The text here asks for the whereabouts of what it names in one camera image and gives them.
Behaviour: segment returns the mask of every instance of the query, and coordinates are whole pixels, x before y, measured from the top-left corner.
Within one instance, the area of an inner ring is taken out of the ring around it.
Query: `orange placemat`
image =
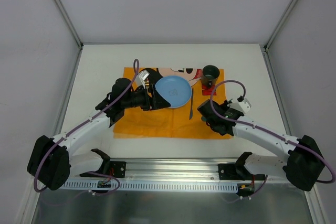
[[[201,114],[197,107],[210,98],[212,89],[205,89],[202,86],[200,77],[201,69],[193,68],[146,68],[150,73],[151,83],[156,83],[165,76],[181,76],[186,79],[193,89],[193,107],[190,100],[186,105],[177,109],[161,109],[155,111],[142,111],[140,108],[125,110],[124,117],[114,126],[115,138],[135,138],[135,137],[179,137],[179,138],[198,138],[198,139],[228,139],[230,135],[224,136],[213,132],[201,120]],[[133,68],[124,68],[123,77],[132,79],[134,76]],[[224,71],[220,69],[218,82],[224,80]],[[223,103],[225,100],[224,85],[216,90],[214,101]],[[193,110],[193,117],[190,119],[190,110]]]

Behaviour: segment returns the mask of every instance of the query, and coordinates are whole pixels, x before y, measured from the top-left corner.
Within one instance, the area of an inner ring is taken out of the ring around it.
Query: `plate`
[[[163,77],[155,84],[155,88],[160,96],[170,103],[171,108],[182,107],[191,98],[189,82],[179,76]]]

